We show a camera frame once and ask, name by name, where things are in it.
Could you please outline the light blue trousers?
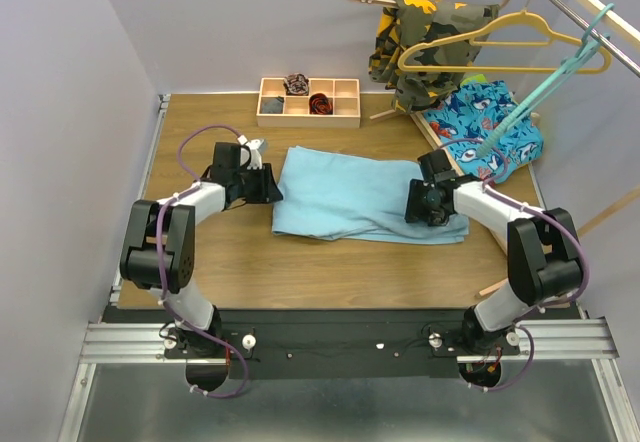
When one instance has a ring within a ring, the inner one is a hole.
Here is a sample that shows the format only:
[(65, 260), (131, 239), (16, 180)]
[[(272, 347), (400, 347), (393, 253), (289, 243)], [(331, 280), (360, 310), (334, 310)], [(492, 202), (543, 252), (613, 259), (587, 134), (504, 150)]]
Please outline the light blue trousers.
[(288, 149), (273, 208), (272, 233), (336, 241), (356, 239), (414, 245), (455, 244), (469, 220), (454, 215), (443, 226), (407, 223), (409, 184), (417, 163), (379, 161), (300, 146)]

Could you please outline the yellow plastic hanger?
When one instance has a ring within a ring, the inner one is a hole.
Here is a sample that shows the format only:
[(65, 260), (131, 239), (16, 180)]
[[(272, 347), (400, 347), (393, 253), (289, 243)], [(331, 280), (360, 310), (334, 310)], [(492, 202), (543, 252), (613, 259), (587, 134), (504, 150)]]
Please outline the yellow plastic hanger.
[[(537, 40), (498, 40), (493, 35), (513, 27), (527, 27), (537, 33)], [(580, 38), (553, 30), (544, 17), (521, 10), (502, 15), (486, 26), (467, 33), (450, 35), (431, 42), (415, 44), (407, 48), (398, 59), (398, 67), (406, 73), (530, 73), (550, 74), (551, 66), (537, 67), (524, 65), (477, 65), (473, 57), (484, 48), (529, 49), (547, 48), (556, 43), (578, 49)], [(597, 53), (584, 68), (593, 75), (596, 68), (603, 65), (603, 58)]]

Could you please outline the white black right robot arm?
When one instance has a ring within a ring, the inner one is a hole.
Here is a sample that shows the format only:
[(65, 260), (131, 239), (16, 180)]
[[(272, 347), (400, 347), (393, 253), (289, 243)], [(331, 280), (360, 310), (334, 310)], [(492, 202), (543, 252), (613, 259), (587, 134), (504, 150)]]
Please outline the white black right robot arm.
[(418, 163), (422, 177), (409, 183), (406, 222), (441, 227), (461, 215), (506, 240), (507, 282), (465, 311), (456, 332), (461, 347), (483, 353), (531, 310), (582, 290), (588, 269), (568, 211), (531, 207), (473, 175), (459, 175), (442, 149)]

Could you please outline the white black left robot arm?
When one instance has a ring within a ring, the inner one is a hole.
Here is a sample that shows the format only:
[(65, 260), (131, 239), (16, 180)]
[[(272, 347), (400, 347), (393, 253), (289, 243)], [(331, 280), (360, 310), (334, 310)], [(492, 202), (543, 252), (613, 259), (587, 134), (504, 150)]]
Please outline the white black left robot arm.
[(264, 139), (217, 142), (211, 164), (188, 188), (164, 199), (137, 200), (131, 207), (120, 275), (157, 297), (176, 324), (178, 340), (201, 357), (230, 345), (223, 340), (218, 309), (195, 281), (196, 227), (237, 201), (283, 200), (272, 166), (263, 160), (265, 151)]

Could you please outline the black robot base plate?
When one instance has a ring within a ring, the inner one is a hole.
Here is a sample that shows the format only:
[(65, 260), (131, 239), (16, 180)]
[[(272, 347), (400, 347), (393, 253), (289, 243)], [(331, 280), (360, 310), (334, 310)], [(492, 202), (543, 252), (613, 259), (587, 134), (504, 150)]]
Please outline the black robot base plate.
[(224, 309), (221, 344), (176, 326), (161, 330), (168, 359), (191, 383), (469, 375), (489, 385), (519, 354), (512, 328), (483, 335), (466, 309)]

